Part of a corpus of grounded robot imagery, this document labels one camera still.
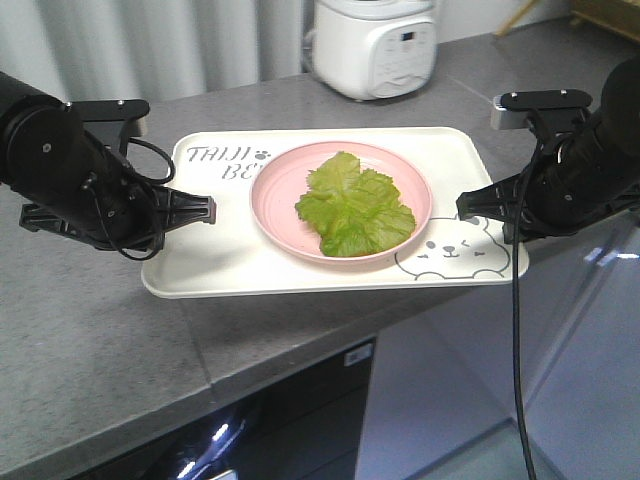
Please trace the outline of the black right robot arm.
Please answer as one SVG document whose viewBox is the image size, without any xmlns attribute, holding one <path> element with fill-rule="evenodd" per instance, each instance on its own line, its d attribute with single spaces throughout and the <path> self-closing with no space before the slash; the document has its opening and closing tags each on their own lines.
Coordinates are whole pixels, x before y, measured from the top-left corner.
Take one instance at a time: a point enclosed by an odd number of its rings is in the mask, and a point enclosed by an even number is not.
<svg viewBox="0 0 640 480">
<path fill-rule="evenodd" d="M 591 102 L 576 89 L 495 97 L 493 128 L 526 128 L 536 146 L 520 173 L 461 194 L 459 218 L 497 220 L 512 243 L 570 236 L 638 207 L 638 58 L 609 74 L 596 111 L 590 111 Z"/>
</svg>

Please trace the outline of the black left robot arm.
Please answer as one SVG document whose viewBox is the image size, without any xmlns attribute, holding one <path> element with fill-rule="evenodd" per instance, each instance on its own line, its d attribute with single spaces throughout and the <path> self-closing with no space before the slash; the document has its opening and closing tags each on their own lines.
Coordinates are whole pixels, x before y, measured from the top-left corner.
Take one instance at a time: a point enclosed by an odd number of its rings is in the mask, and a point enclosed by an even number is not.
<svg viewBox="0 0 640 480">
<path fill-rule="evenodd" d="M 1 181 L 28 199 L 19 224 L 143 261 L 167 232 L 213 224 L 216 204 L 168 187 L 175 164 L 142 140 L 147 101 L 63 102 L 1 76 Z"/>
</svg>

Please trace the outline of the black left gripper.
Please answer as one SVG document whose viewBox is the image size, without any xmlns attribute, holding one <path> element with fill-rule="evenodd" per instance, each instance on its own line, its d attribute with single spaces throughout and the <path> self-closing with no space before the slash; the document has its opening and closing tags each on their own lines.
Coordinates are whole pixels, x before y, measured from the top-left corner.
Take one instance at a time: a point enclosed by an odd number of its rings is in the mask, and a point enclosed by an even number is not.
<svg viewBox="0 0 640 480">
<path fill-rule="evenodd" d="M 76 240 L 101 251 L 159 251 L 165 232 L 193 223 L 216 223 L 216 203 L 202 196 L 166 188 L 173 179 L 173 160 L 155 151 L 168 167 L 162 178 L 151 178 L 124 167 L 112 190 L 91 171 L 79 186 L 80 202 L 69 213 L 38 203 L 22 207 L 19 225 Z"/>
</svg>

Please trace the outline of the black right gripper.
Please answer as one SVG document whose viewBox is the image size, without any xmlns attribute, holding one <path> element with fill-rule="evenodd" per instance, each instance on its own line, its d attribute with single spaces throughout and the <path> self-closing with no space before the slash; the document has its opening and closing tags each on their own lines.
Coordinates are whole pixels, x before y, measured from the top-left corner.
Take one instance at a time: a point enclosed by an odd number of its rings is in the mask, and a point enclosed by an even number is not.
<svg viewBox="0 0 640 480">
<path fill-rule="evenodd" d="M 569 236 L 639 203 L 639 150 L 584 129 L 519 175 L 461 193 L 458 218 L 505 220 L 505 240 Z"/>
</svg>

